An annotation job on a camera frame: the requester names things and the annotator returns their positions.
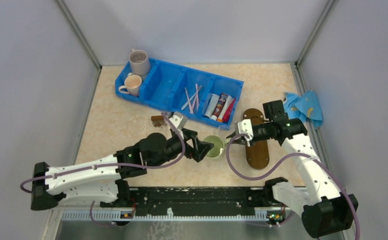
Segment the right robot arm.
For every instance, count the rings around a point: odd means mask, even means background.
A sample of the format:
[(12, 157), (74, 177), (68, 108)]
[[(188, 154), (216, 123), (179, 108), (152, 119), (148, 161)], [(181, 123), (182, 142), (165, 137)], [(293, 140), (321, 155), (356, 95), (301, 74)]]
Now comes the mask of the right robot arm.
[(307, 233), (312, 238), (348, 230), (355, 227), (355, 239), (360, 238), (360, 229), (356, 210), (358, 201), (348, 194), (339, 180), (325, 167), (315, 152), (303, 122), (298, 118), (289, 118), (281, 100), (263, 104), (264, 123), (254, 125), (251, 119), (239, 121), (235, 131), (227, 136), (227, 150), (232, 144), (251, 147), (264, 140), (274, 139), (288, 155), (280, 159), (275, 166), (262, 176), (247, 177), (233, 166), (230, 168), (239, 177), (258, 181), (267, 178), (285, 160), (291, 159), (299, 172), (306, 192), (298, 190), (285, 178), (267, 180), (264, 185), (263, 199), (269, 206), (279, 203), (286, 205), (299, 215)]

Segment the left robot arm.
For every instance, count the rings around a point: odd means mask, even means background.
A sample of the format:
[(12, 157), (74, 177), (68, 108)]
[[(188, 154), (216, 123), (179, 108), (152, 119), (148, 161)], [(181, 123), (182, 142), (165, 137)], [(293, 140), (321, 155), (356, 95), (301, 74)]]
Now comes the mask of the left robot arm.
[(31, 205), (33, 211), (49, 210), (60, 203), (99, 201), (103, 207), (125, 207), (132, 199), (127, 178), (145, 175), (148, 169), (162, 169), (181, 157), (202, 161), (214, 144), (200, 141), (197, 132), (182, 129), (167, 139), (155, 132), (133, 146), (101, 159), (72, 166), (35, 164)]

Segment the clear textured acrylic tray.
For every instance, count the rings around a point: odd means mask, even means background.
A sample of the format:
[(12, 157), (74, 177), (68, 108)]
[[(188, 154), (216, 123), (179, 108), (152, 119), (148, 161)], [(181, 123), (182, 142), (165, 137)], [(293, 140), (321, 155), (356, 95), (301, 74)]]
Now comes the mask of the clear textured acrylic tray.
[(223, 142), (223, 152), (222, 152), (223, 154), (226, 154), (227, 145), (229, 143), (226, 137), (231, 133), (233, 133), (235, 130), (236, 130), (236, 127), (233, 125), (230, 125), (230, 126), (221, 125), (218, 127), (217, 135)]

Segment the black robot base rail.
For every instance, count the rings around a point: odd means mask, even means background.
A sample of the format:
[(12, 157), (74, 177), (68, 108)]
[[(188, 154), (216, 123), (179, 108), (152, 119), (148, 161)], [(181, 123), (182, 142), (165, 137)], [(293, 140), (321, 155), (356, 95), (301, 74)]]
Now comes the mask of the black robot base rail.
[(282, 220), (287, 209), (267, 198), (263, 187), (129, 187), (116, 181), (117, 199), (102, 208), (130, 208), (136, 217), (255, 217)]

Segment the clear holder with wooden ends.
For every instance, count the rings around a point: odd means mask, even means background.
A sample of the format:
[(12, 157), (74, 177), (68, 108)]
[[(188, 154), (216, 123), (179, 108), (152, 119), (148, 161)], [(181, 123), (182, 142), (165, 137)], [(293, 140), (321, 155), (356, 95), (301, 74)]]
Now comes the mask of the clear holder with wooden ends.
[(150, 117), (150, 133), (151, 134), (162, 134), (165, 138), (168, 137), (169, 129), (168, 124), (162, 115), (153, 115)]

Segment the green ceramic mug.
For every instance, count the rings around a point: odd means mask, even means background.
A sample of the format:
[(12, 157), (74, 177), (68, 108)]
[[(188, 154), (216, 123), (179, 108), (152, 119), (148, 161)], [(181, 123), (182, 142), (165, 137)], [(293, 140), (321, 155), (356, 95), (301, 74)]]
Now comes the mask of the green ceramic mug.
[(209, 159), (218, 159), (225, 153), (226, 142), (217, 135), (209, 135), (203, 140), (206, 143), (214, 144), (214, 147), (206, 154)]

